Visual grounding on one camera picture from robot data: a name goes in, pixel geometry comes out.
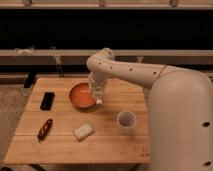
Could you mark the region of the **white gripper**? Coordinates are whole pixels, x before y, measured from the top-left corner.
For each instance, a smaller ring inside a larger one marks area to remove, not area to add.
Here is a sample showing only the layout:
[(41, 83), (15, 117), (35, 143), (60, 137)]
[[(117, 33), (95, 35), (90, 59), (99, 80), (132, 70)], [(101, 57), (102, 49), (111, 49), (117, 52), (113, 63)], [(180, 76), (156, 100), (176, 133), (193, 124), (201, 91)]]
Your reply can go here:
[(101, 95), (107, 83), (107, 76), (91, 72), (88, 76), (89, 88), (92, 95)]

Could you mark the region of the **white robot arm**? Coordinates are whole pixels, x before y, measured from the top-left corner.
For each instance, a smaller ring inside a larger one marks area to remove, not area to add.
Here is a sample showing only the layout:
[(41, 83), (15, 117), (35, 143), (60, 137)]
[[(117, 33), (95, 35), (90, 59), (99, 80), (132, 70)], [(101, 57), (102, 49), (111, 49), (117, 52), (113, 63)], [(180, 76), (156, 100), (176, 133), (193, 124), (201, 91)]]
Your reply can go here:
[(148, 90), (150, 171), (213, 171), (213, 82), (162, 64), (119, 62), (104, 48), (86, 62), (99, 98), (114, 76)]

